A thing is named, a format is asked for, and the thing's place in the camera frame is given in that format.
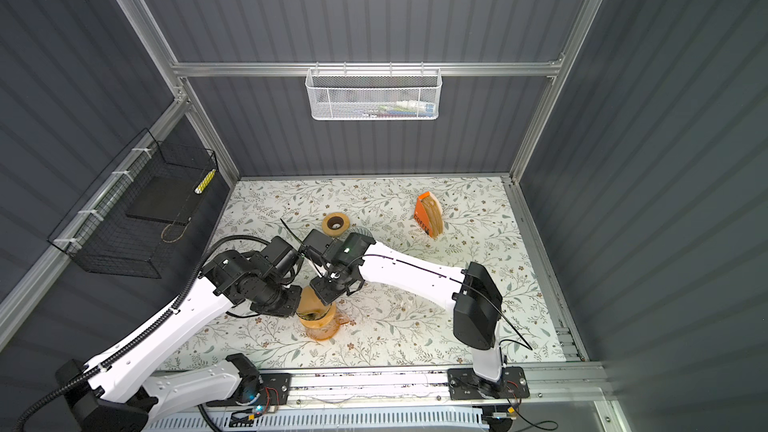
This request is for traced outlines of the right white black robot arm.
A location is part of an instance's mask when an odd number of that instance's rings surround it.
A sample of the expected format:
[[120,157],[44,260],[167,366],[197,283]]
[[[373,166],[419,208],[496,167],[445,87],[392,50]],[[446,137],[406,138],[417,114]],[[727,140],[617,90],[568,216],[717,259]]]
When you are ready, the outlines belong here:
[[446,372],[452,400],[517,402],[530,397],[522,368],[505,365],[498,334],[499,322],[506,319],[503,298],[483,265],[430,263],[360,233],[340,240],[314,230],[300,252],[316,267],[318,276],[310,286],[325,305],[375,283],[419,296],[449,313],[454,338],[472,354],[471,367]]

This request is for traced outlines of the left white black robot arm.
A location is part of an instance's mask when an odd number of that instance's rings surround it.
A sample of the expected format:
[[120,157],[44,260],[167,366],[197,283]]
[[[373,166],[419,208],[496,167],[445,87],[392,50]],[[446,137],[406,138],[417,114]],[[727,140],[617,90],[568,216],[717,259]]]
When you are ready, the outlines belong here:
[[114,347],[85,363],[72,361],[58,382],[85,381],[64,398],[83,431],[141,431],[152,422],[211,401],[232,401],[263,414],[279,402],[258,368],[242,353],[219,365],[162,378],[158,366],[213,319],[244,302],[253,312],[289,317],[301,289],[295,285],[302,260],[291,247],[216,255],[192,277],[189,291],[139,326]]

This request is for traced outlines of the grey glass dripper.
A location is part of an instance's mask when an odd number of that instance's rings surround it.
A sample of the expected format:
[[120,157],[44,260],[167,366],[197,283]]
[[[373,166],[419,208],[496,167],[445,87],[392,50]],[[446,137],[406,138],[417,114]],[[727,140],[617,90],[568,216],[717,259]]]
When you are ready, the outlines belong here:
[[351,230],[351,232],[373,238],[373,233],[366,227],[356,226]]

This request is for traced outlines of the orange coffee filter holder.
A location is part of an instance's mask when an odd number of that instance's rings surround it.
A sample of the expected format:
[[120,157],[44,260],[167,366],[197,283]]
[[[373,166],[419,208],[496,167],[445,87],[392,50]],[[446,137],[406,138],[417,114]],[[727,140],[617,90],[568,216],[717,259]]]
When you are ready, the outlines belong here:
[[442,206],[431,192],[425,192],[418,196],[414,207],[414,219],[422,230],[433,239],[444,232]]

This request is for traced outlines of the black foam pad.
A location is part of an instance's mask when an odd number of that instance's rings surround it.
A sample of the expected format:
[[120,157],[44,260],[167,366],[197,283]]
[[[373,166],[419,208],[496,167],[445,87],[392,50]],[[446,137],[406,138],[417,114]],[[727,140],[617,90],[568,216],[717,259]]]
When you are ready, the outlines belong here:
[[187,225],[203,195],[196,195],[197,185],[184,179],[154,177],[128,206],[132,219],[171,225]]

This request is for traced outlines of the floral table mat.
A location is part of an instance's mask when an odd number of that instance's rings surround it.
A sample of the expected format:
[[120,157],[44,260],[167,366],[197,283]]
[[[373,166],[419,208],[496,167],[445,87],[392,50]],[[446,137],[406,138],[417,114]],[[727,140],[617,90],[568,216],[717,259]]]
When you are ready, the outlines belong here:
[[[436,239],[414,219],[425,192],[442,206],[444,232]],[[247,180],[236,185],[215,234],[291,240],[319,228],[333,212],[405,254],[448,266],[482,264],[504,299],[500,335],[508,360],[566,359],[498,177]],[[367,284],[338,306],[352,321],[324,341],[309,338],[297,318],[252,317],[240,306],[183,344],[164,368],[202,368],[232,353],[269,369],[453,365],[471,358],[453,336],[451,315],[413,294]]]

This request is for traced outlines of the tubes in white basket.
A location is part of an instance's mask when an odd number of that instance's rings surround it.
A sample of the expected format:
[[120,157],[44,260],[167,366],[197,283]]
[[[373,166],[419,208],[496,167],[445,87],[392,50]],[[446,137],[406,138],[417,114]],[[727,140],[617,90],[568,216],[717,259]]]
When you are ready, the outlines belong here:
[[359,111],[363,117],[433,119],[438,116],[433,102],[418,100],[372,104]]

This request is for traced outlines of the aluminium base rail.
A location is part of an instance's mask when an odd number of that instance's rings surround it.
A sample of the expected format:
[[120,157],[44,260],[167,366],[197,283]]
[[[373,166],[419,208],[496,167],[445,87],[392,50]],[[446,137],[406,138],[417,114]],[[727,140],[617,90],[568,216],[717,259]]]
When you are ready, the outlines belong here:
[[150,421],[200,404],[253,408],[264,414],[312,408],[387,408],[608,402],[616,398],[597,362],[534,363],[506,367],[496,383],[469,367],[406,366],[264,370],[245,379],[228,362],[182,372],[155,373],[139,385],[158,398]]

